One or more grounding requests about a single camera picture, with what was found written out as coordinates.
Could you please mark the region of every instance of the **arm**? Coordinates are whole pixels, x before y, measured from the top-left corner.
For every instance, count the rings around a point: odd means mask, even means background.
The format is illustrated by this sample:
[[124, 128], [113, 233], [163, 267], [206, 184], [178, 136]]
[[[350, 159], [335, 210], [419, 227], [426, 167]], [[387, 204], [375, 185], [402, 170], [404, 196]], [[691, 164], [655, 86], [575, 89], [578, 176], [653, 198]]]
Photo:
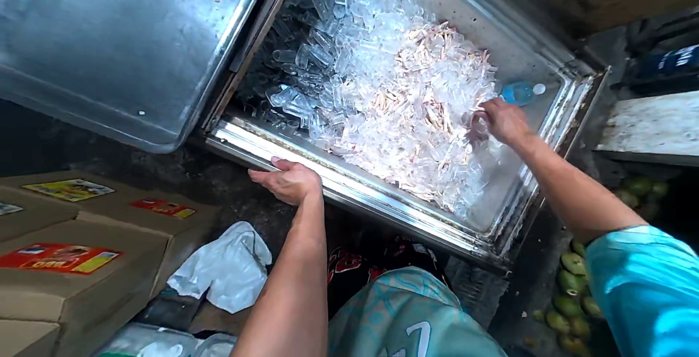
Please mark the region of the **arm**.
[[282, 171], [249, 170], [250, 178], [299, 209], [232, 357], [325, 356], [327, 248], [320, 177], [298, 163], [275, 157], [272, 163]]
[[509, 145], [529, 166], [551, 207], [576, 240], [586, 243], [598, 236], [647, 222], [614, 194], [558, 156], [529, 129], [519, 107], [494, 99], [481, 105], [479, 117], [495, 138]]
[[482, 104], [489, 129], [536, 176], [556, 214], [588, 242], [590, 291], [625, 357], [691, 356], [699, 350], [699, 258], [647, 225], [599, 183], [529, 130], [501, 99]]

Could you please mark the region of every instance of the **plastic water bottle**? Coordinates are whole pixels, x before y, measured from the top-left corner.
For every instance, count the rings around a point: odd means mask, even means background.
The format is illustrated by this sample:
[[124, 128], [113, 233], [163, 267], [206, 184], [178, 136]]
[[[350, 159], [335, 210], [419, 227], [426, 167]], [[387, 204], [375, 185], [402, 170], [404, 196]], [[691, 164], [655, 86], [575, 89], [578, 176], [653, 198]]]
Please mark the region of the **plastic water bottle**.
[[525, 106], [534, 101], [538, 94], [546, 92], [546, 85], [532, 85], [526, 81], [517, 81], [502, 87], [502, 98], [516, 106]]

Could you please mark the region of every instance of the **bottle cap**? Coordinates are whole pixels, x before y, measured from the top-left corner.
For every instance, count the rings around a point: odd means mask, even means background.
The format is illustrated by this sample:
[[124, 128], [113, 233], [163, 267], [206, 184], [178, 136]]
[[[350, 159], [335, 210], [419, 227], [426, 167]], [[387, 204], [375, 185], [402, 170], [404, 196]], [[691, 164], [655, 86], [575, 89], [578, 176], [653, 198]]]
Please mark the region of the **bottle cap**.
[[544, 84], [534, 85], [532, 92], [534, 92], [534, 94], [542, 94], [542, 93], [546, 92], [546, 85], [544, 85]]

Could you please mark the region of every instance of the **patterned cloth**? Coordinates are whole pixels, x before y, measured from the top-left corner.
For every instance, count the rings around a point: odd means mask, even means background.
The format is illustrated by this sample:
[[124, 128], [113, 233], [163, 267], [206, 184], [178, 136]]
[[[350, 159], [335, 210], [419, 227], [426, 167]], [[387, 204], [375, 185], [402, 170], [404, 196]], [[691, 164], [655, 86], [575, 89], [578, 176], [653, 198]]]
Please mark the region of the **patterned cloth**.
[[[592, 242], [587, 264], [592, 295], [623, 356], [699, 355], [699, 258], [685, 243], [655, 227], [632, 227]], [[328, 355], [505, 353], [443, 282], [406, 267], [378, 275], [337, 311]]]
[[505, 356], [459, 299], [417, 267], [376, 278], [330, 322], [329, 356]]

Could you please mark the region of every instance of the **person's right hand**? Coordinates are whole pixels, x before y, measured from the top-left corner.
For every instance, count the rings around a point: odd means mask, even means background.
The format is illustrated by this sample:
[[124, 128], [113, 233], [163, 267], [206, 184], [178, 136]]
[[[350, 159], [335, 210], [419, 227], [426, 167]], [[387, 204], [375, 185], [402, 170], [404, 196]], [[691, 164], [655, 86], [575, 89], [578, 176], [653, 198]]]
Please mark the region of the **person's right hand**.
[[275, 197], [291, 205], [301, 205], [306, 197], [322, 199], [320, 176], [301, 163], [272, 156], [272, 164], [280, 172], [248, 170], [250, 179], [269, 189]]
[[480, 104], [485, 111], [476, 111], [475, 118], [485, 120], [488, 130], [503, 144], [516, 146], [537, 134], [529, 128], [520, 107], [499, 97]]

